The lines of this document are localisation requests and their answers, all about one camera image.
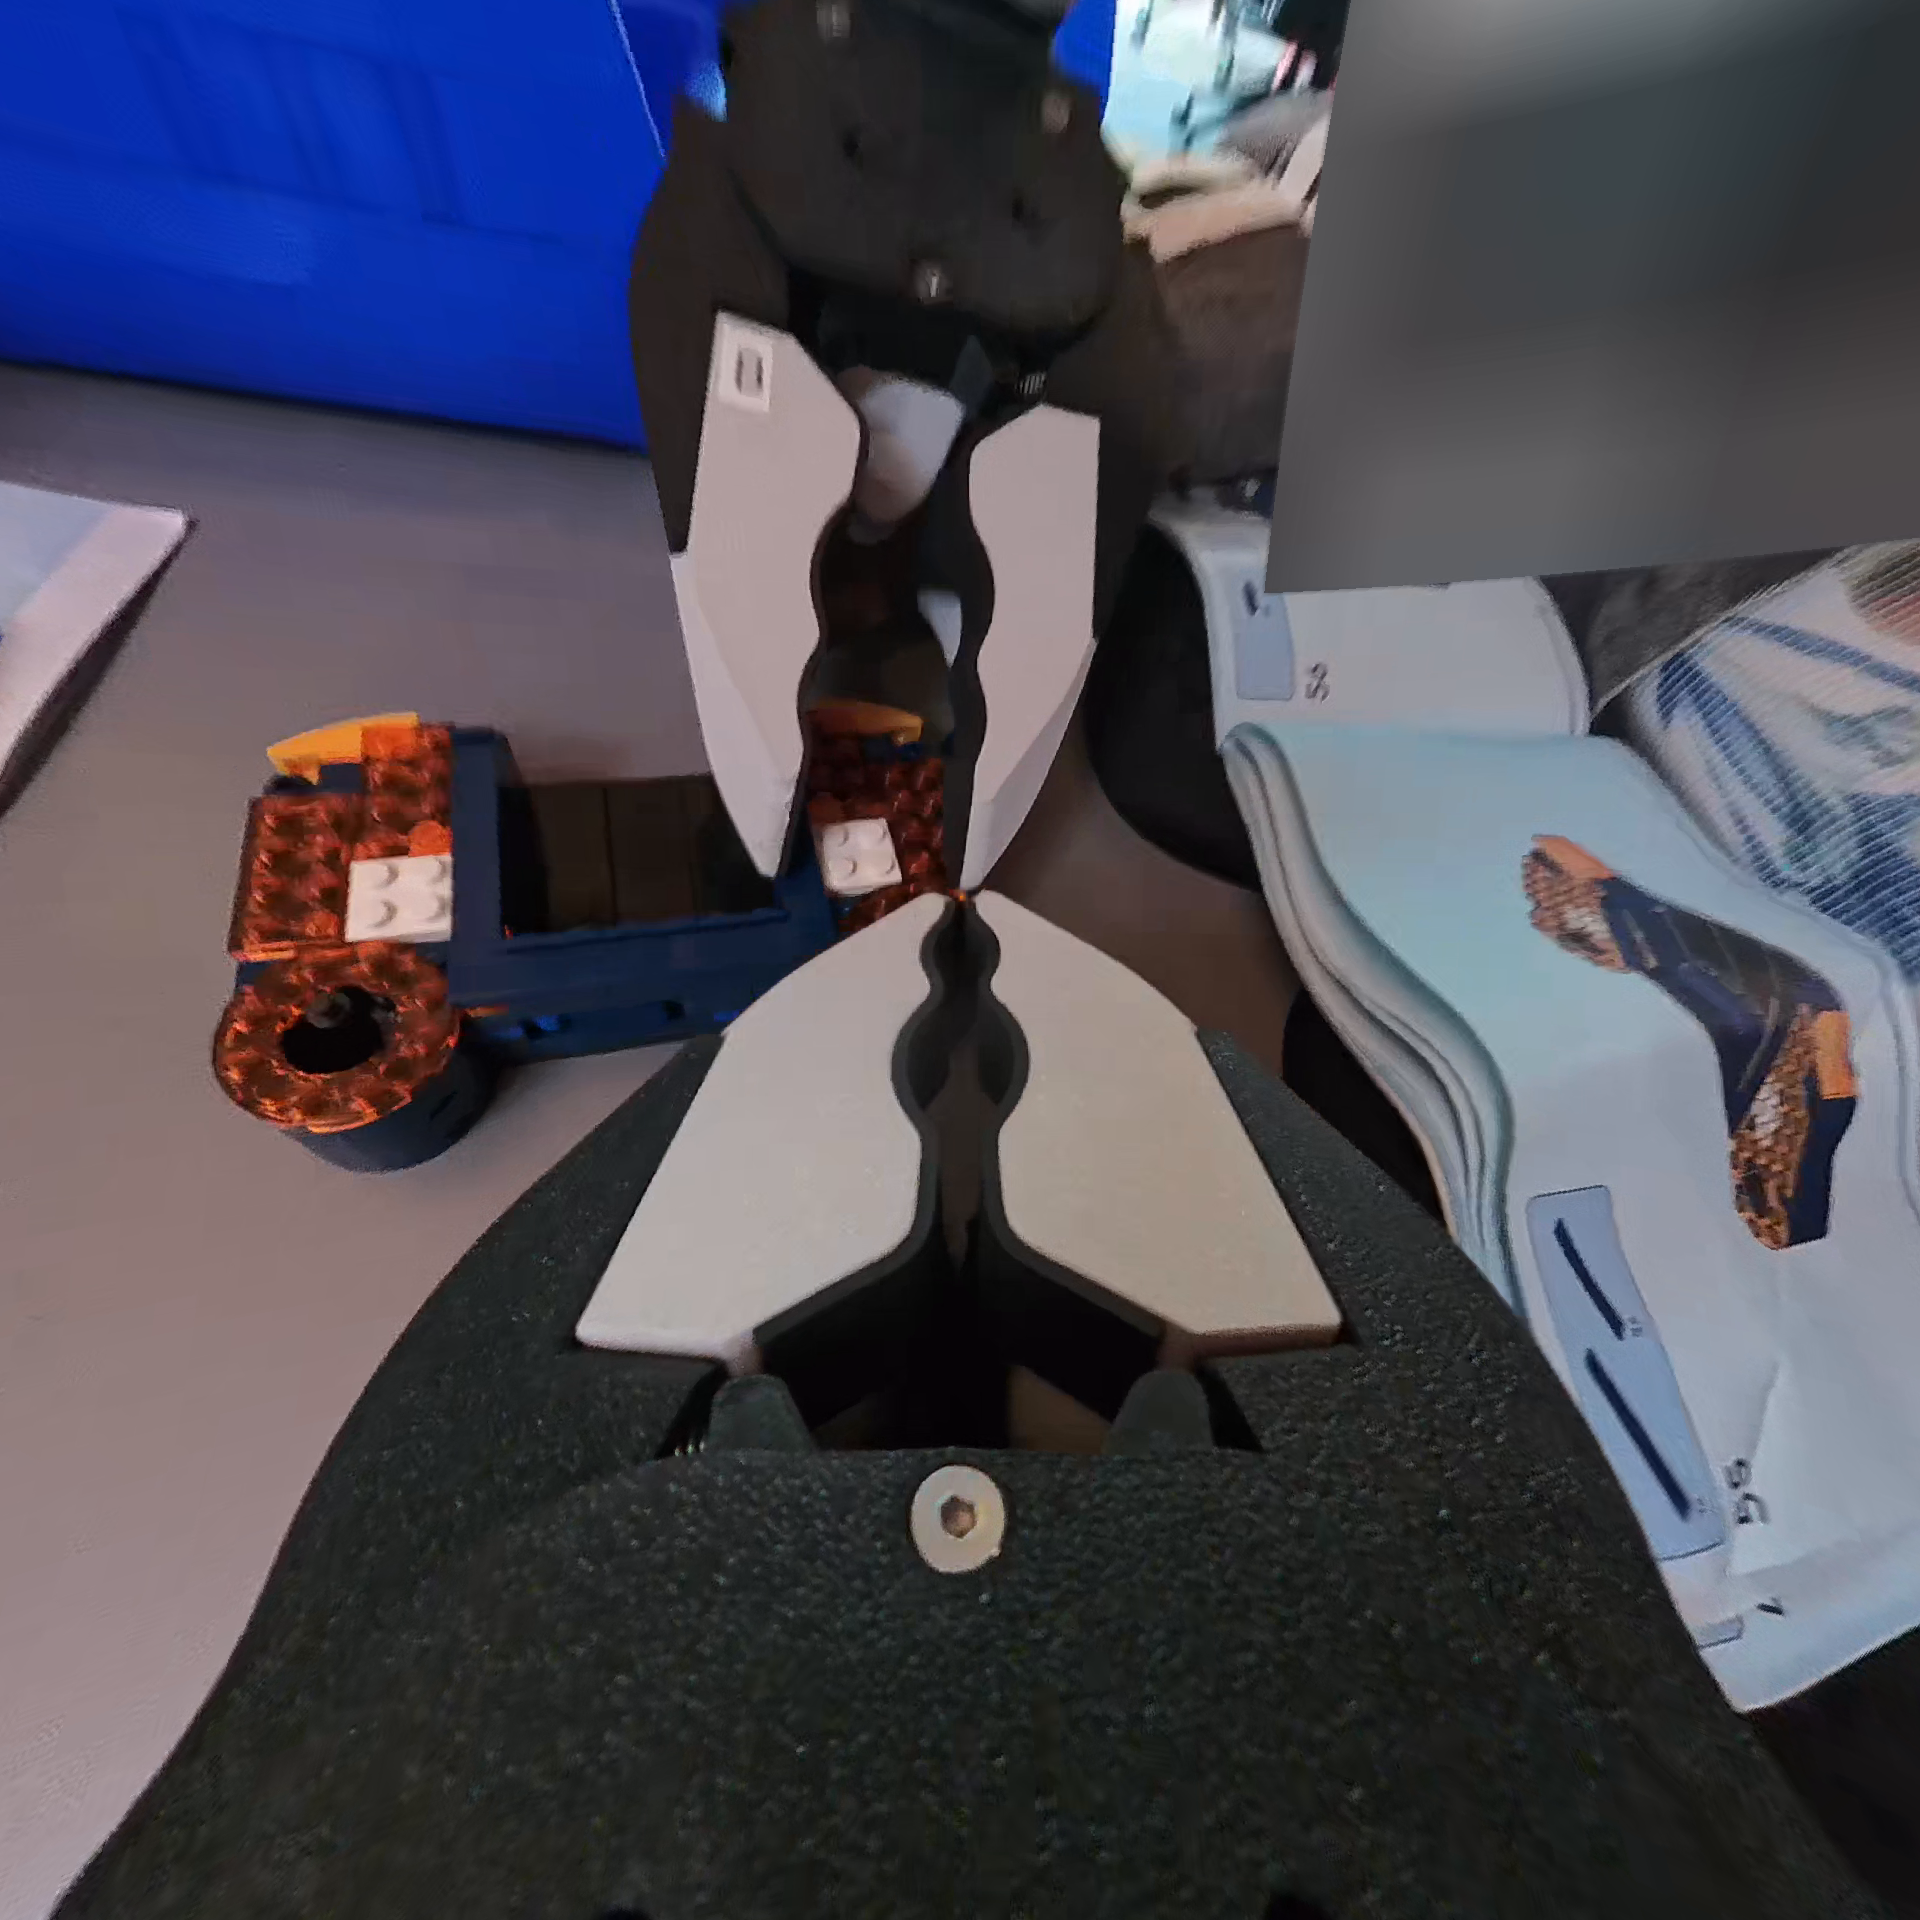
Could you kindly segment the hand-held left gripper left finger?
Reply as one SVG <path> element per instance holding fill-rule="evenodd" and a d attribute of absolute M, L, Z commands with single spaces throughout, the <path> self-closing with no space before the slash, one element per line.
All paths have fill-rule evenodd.
<path fill-rule="evenodd" d="M 577 1339 L 785 1382 L 810 1427 L 896 1386 L 949 1279 L 939 1156 L 908 1054 L 945 999 L 925 895 L 732 1022 Z"/>

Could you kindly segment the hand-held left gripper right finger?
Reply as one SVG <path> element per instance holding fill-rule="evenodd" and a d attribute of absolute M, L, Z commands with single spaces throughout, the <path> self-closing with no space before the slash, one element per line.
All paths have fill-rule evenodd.
<path fill-rule="evenodd" d="M 1337 1345 L 1193 1019 L 1009 895 L 978 895 L 978 954 L 978 1284 L 1009 1359 L 1112 1421 L 1151 1374 Z"/>

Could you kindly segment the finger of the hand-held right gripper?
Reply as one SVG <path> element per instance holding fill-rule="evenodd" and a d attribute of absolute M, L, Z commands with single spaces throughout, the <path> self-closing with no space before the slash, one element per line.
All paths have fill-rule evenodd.
<path fill-rule="evenodd" d="M 968 461 L 968 529 L 985 564 L 969 589 L 963 681 L 978 723 L 955 887 L 999 863 L 1045 787 L 1096 646 L 1098 444 L 1090 415 L 1040 404 L 994 427 Z"/>
<path fill-rule="evenodd" d="M 893 533 L 963 421 L 949 389 L 871 367 L 832 378 L 791 333 L 714 318 L 689 538 L 669 567 L 709 769 L 761 877 L 783 874 L 796 829 L 821 556 L 847 518 Z"/>

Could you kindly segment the blue orange brick model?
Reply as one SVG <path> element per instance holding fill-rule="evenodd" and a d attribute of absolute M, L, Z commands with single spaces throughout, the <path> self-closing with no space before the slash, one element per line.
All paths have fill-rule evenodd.
<path fill-rule="evenodd" d="M 535 782 L 503 733 L 410 711 L 281 741 L 247 814 L 219 1089 L 330 1166 L 418 1167 L 505 1070 L 709 1038 L 947 894 L 951 741 L 863 702 L 805 732 L 776 875 L 712 774 Z"/>

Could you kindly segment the person's right forearm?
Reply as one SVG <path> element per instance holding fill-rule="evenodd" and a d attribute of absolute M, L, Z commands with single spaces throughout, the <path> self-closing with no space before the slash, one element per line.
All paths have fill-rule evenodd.
<path fill-rule="evenodd" d="M 1183 356 L 1187 489 L 1266 489 L 1306 300 L 1331 93 L 1274 93 L 1203 151 L 1123 159 L 1125 221 L 1143 241 Z"/>

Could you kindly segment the thick open instruction booklet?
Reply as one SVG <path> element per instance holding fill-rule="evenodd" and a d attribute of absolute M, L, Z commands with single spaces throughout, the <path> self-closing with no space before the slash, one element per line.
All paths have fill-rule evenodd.
<path fill-rule="evenodd" d="M 1308 995 L 1632 1505 L 1729 1698 L 1917 1619 L 1915 995 L 1739 871 L 1535 580 L 1265 588 L 1173 500 L 1216 747 Z"/>

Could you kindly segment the large blue plastic bin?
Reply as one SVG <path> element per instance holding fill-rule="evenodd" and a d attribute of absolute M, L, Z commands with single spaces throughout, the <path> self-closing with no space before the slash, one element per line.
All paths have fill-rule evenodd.
<path fill-rule="evenodd" d="M 732 4 L 5 4 L 5 359 L 645 449 Z"/>

